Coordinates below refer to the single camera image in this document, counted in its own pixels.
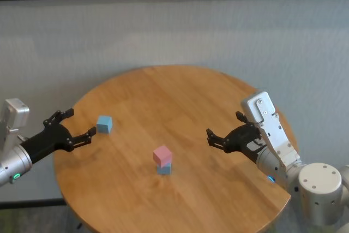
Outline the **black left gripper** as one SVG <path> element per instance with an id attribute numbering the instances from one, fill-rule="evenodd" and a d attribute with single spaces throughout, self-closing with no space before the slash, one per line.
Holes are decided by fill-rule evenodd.
<path id="1" fill-rule="evenodd" d="M 21 143 L 33 165 L 54 151 L 64 150 L 71 152 L 92 142 L 92 137 L 97 133 L 96 127 L 92 127 L 82 135 L 72 137 L 67 128 L 60 124 L 63 120 L 73 115 L 73 108 L 67 111 L 57 110 L 43 122 L 45 128 L 40 133 Z"/>

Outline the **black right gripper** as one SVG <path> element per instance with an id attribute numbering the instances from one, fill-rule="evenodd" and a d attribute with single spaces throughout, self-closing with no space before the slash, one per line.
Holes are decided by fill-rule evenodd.
<path id="1" fill-rule="evenodd" d="M 236 119 L 244 125 L 234 129 L 224 138 L 217 136 L 211 129 L 206 129 L 208 144 L 223 150 L 225 153 L 240 152 L 256 164 L 258 154 L 266 147 L 260 131 L 248 121 L 245 114 L 236 111 Z"/>

